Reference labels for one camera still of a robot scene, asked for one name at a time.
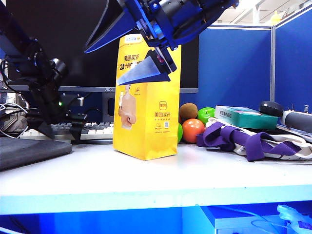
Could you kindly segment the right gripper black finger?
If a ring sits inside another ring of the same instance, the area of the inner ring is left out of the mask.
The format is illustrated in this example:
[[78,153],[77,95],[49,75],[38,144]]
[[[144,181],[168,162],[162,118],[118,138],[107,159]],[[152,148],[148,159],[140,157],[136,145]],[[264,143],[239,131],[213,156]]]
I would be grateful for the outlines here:
[[170,81],[169,74],[177,69],[173,58],[166,47],[155,47],[149,50],[138,65],[121,75],[117,85],[135,83]]
[[136,27],[136,21],[124,0],[108,0],[84,52],[90,53],[120,38]]

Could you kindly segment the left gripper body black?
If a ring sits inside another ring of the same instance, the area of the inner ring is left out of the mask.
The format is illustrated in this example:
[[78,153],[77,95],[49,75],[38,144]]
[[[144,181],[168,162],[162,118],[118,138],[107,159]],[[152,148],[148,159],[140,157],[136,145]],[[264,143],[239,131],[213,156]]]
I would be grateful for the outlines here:
[[75,113],[72,107],[82,107],[88,95],[79,93],[60,92],[57,98],[44,101],[36,97],[38,108],[30,110],[26,114],[26,122],[29,126],[40,126],[41,124],[74,123],[84,124],[87,115]]

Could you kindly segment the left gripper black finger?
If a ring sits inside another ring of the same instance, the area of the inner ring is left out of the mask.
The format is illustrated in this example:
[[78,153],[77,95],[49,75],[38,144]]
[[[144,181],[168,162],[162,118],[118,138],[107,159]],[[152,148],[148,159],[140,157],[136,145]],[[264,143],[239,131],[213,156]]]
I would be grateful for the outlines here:
[[40,117],[27,117],[26,118],[27,125],[29,129],[34,129],[50,139],[55,139],[55,135],[51,125],[48,125],[42,118]]
[[83,126],[86,123],[86,114],[77,114],[70,117],[71,127],[70,134],[76,142],[80,141]]

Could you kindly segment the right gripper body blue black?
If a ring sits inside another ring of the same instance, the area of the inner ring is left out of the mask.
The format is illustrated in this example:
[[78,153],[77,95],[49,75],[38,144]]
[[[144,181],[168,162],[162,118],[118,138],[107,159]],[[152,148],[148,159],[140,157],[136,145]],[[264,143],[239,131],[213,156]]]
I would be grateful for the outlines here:
[[141,32],[150,47],[169,47],[175,50],[182,41],[176,38],[182,22],[180,0],[118,0],[129,23],[120,36],[136,29]]

